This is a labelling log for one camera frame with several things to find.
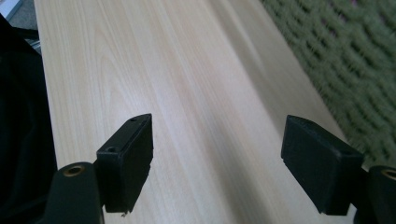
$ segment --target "green knitted fabric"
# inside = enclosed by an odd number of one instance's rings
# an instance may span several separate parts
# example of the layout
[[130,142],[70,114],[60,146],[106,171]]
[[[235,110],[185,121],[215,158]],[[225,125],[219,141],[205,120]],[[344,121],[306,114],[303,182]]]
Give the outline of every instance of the green knitted fabric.
[[365,165],[396,164],[396,1],[263,0]]

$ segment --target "black fabric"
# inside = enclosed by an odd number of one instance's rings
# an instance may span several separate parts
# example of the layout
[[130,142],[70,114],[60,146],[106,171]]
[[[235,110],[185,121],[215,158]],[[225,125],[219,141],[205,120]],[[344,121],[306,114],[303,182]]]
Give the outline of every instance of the black fabric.
[[0,17],[0,223],[42,215],[57,170],[41,56]]

